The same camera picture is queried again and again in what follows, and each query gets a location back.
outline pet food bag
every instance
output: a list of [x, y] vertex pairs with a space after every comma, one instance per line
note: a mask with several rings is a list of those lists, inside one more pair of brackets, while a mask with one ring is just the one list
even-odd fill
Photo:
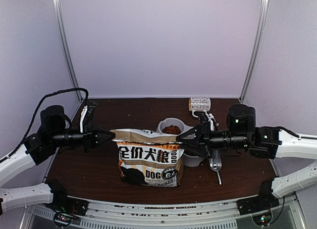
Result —
[[175, 135], [137, 129], [112, 132], [116, 133], [123, 181], [154, 187], [180, 185], [184, 150], [177, 145]]

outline gray wall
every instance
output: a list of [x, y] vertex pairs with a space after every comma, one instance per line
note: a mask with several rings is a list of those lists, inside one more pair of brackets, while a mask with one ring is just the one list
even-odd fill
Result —
[[[47, 93], [70, 88], [52, 0], [0, 0], [0, 157], [21, 141], [32, 114]], [[74, 93], [47, 99], [43, 108], [61, 104], [74, 114]], [[31, 132], [40, 125], [36, 118]], [[6, 187], [30, 186], [43, 180], [48, 162], [23, 172]], [[0, 228], [15, 229], [24, 209], [0, 217]]]
[[[246, 102], [260, 126], [285, 126], [317, 135], [317, 0], [269, 0], [261, 50]], [[282, 175], [311, 161], [284, 158]], [[316, 228], [317, 186], [298, 191], [305, 217]]]
[[238, 97], [261, 0], [60, 0], [93, 97]]

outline wooden tabletop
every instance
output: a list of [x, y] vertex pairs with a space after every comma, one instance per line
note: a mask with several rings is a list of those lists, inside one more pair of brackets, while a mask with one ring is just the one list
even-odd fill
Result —
[[[188, 111], [187, 98], [94, 99], [98, 104], [93, 123], [105, 129], [135, 128], [155, 130], [165, 118], [181, 119], [186, 125], [199, 123]], [[237, 99], [212, 99], [211, 113], [226, 129], [226, 115]], [[48, 180], [57, 179], [70, 196], [140, 204], [198, 203], [233, 199], [258, 194], [261, 182], [275, 177], [268, 159], [243, 153], [240, 157], [222, 156], [219, 186], [216, 172], [204, 161], [200, 166], [184, 167], [181, 186], [156, 188], [131, 185], [120, 178], [118, 149], [114, 142], [84, 153], [82, 148], [57, 155]]]

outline white bowl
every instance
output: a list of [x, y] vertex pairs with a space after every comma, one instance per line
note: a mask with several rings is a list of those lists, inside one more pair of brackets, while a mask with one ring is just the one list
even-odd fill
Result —
[[[168, 127], [168, 126], [171, 126], [171, 125], [174, 125], [174, 126], [178, 126], [179, 129], [181, 130], [181, 133], [184, 133], [188, 130], [190, 130], [192, 127], [191, 126], [188, 126], [186, 124], [184, 124], [183, 121], [181, 121], [180, 119], [176, 119], [176, 118], [167, 118], [167, 119], [164, 119], [162, 121], [160, 121], [160, 123], [158, 124], [158, 127], [157, 127], [157, 132], [159, 133], [163, 133], [163, 129], [165, 127]], [[190, 155], [187, 155], [186, 153], [183, 154], [183, 159], [184, 159], [184, 165], [185, 166], [188, 166], [188, 167], [196, 167], [196, 166], [199, 166], [199, 164], [205, 160], [205, 157], [199, 157], [199, 156], [190, 156]]]
[[188, 130], [190, 130], [192, 128], [192, 127], [187, 126], [186, 124], [184, 124], [184, 122], [181, 121], [180, 119], [167, 118], [167, 119], [164, 119], [163, 121], [160, 121], [160, 123], [158, 124], [158, 127], [157, 127], [157, 132], [163, 133], [163, 129], [165, 127], [168, 127], [168, 126], [171, 126], [171, 125], [179, 127], [181, 134], [186, 132], [186, 131], [188, 131]]

